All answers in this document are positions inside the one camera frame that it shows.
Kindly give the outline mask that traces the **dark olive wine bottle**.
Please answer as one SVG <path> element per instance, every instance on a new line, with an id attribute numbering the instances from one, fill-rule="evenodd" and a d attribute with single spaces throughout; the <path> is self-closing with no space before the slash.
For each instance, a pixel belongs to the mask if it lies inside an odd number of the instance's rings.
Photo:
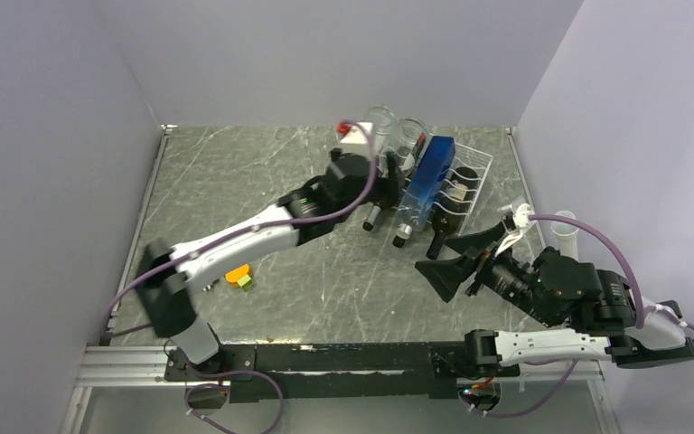
<path id="1" fill-rule="evenodd" d="M 365 231 L 371 232 L 376 226 L 377 220 L 379 219 L 381 214 L 382 208 L 377 204 L 373 204 L 370 208 L 369 214 L 365 217 L 365 219 L 362 222 L 362 228 Z"/>

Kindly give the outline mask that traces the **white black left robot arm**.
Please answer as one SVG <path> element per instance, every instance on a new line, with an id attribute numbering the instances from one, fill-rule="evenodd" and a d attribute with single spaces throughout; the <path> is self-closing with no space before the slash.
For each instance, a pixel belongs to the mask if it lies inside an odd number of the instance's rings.
<path id="1" fill-rule="evenodd" d="M 398 198 L 401 159 L 393 151 L 383 159 L 387 168 L 380 171 L 373 160 L 335 150 L 323 175 L 244 222 L 179 245 L 148 243 L 133 288 L 155 335 L 171 340 L 197 377 L 216 377 L 224 364 L 221 343 L 196 313 L 192 293 L 241 265 L 330 233 L 360 205 Z"/>

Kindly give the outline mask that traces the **small clear silver-cap bottle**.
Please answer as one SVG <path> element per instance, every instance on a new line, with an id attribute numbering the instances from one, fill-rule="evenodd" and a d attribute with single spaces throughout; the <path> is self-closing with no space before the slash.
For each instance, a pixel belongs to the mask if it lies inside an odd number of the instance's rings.
<path id="1" fill-rule="evenodd" d="M 427 125 L 415 118 L 403 118 L 394 132 L 395 151 L 399 158 L 401 173 L 408 177 L 414 170 L 429 136 Z"/>

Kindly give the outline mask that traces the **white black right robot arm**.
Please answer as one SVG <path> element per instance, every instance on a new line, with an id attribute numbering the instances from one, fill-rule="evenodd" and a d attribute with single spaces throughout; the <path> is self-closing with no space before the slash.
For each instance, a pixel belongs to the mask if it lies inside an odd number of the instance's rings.
<path id="1" fill-rule="evenodd" d="M 464 368 L 474 375 L 518 364 L 609 360 L 643 369 L 694 360 L 694 334 L 674 302 L 638 307 L 627 278 L 546 248 L 519 263 L 511 245 L 527 226 L 511 220 L 445 245 L 454 259 L 421 260 L 416 270 L 438 296 L 451 301 L 464 284 L 471 297 L 488 288 L 545 328 L 540 332 L 476 329 L 464 336 Z"/>

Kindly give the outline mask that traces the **green labelled wine bottle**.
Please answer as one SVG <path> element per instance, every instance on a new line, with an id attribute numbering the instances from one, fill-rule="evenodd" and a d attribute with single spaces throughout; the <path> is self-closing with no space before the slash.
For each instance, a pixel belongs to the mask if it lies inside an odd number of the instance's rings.
<path id="1" fill-rule="evenodd" d="M 445 240 L 460 231 L 473 205 L 478 184 L 479 175 L 465 165 L 457 167 L 444 181 L 431 218 L 434 236 L 427 249 L 428 259 L 437 259 Z"/>

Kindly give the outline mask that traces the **clear silver cap bottle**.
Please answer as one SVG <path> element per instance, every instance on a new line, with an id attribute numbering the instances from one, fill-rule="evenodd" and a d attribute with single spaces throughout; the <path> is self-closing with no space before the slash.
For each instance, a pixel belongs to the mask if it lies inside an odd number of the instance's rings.
<path id="1" fill-rule="evenodd" d="M 374 148 L 378 155 L 383 152 L 384 141 L 397 125 L 397 118 L 386 106 L 374 106 L 367 110 L 364 121 L 372 124 Z"/>

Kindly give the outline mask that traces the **blue water bottle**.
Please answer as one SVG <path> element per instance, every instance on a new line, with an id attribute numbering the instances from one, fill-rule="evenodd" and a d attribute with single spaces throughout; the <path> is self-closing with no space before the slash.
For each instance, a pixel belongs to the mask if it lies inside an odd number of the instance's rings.
<path id="1" fill-rule="evenodd" d="M 454 156 L 453 137 L 430 138 L 397 210 L 399 226 L 392 241 L 394 247 L 403 248 L 414 232 L 424 229 Z"/>

